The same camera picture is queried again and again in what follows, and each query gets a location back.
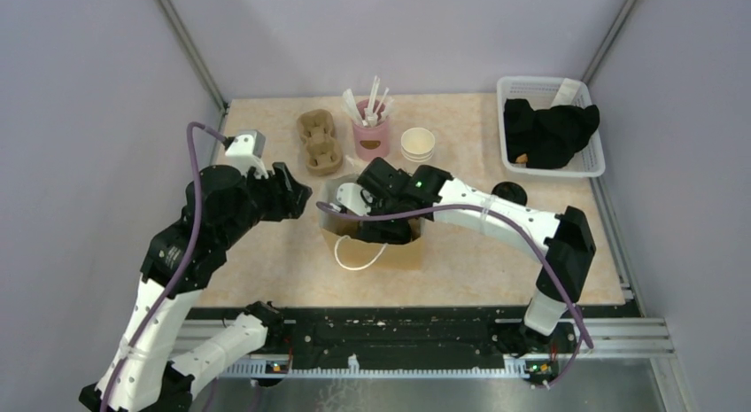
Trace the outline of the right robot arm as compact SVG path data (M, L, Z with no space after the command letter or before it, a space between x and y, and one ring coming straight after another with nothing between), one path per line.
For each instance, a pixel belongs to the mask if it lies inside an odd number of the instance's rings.
M529 254L542 269L519 328L522 345L542 352L554 342L554 327L570 312L588 346L593 344L577 303L596 245L585 213L528 208L474 188L451 173L420 165L413 173L374 159L352 183L336 190L336 201L357 215L359 236L376 243L406 241L413 218L472 229Z

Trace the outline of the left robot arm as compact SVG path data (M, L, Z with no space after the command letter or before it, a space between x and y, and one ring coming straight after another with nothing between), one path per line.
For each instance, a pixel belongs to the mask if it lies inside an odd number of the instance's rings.
M241 356L278 350L282 316L256 302L220 334L173 353L189 311L229 249L260 222L300 217L312 193L281 162L262 177L228 165L197 171L181 217L150 242L118 351L100 380L81 390L81 404L91 411L186 411Z

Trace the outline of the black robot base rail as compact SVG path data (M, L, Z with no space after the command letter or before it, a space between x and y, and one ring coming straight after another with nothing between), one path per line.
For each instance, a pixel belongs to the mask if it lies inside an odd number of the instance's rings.
M549 336L483 309L435 315L426 309L379 310L364 319L299 315L260 352L231 364L224 377L264 385L288 378L554 380L579 347L571 323Z

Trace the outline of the brown paper takeout bag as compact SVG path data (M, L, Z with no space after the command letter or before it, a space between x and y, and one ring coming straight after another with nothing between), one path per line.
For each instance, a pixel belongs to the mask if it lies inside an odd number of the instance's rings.
M339 215L323 211L318 213L320 232L337 265L352 271L421 269L424 258L425 220L411 219L408 224L408 243L369 242L358 233L358 222L348 221Z

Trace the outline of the black plastic cup lid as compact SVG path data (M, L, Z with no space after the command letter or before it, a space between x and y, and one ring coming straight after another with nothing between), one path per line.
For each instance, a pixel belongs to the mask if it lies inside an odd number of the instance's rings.
M528 203L526 190L520 184L510 181L497 183L492 188L492 195L520 206L526 206Z

